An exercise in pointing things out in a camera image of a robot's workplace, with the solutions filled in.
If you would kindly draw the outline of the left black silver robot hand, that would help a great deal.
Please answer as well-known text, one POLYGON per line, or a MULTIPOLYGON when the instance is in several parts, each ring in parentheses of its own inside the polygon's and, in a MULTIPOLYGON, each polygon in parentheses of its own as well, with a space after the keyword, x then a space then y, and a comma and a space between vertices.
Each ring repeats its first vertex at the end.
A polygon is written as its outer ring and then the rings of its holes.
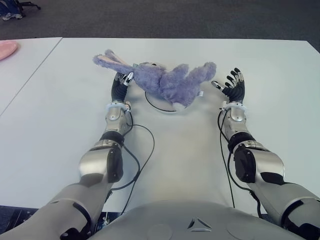
POLYGON ((128 87, 134 79, 134 73, 122 74, 117 72, 114 76, 112 88, 111 88, 111 99, 112 102, 124 102, 128 87))

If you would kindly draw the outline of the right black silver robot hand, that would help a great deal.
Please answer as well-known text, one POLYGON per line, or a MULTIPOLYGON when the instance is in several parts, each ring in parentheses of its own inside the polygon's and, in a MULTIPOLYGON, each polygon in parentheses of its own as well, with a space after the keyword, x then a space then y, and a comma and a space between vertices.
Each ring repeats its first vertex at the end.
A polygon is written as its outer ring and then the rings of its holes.
POLYGON ((242 104, 246 92, 244 76, 237 67, 231 70, 230 74, 231 76, 226 76, 227 81, 224 84, 216 80, 212 80, 211 84, 221 91, 230 102, 239 102, 242 104))

